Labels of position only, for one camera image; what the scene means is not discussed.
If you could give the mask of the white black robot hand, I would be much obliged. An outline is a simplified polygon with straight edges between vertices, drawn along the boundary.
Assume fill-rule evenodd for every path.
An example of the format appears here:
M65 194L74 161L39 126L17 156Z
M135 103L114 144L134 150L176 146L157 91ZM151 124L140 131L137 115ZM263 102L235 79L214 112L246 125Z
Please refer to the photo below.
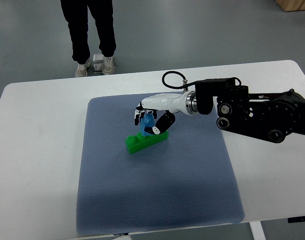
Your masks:
M153 117L156 119L157 111L165 111L154 126L144 128L144 131L151 135L163 134L175 122L175 113L189 114L186 107L188 105L188 95L189 93L161 93L142 99L134 111L134 124L137 126L144 118L145 113L152 112Z

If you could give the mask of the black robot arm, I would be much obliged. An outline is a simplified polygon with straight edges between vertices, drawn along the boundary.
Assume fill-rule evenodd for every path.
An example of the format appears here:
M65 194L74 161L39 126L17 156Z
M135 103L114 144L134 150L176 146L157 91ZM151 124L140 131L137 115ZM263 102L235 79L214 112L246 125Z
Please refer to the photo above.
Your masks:
M305 135L305 98L294 89L249 93L236 77L197 80L192 85L193 109L199 114L210 114L216 98L216 124L223 131L276 144L292 133Z

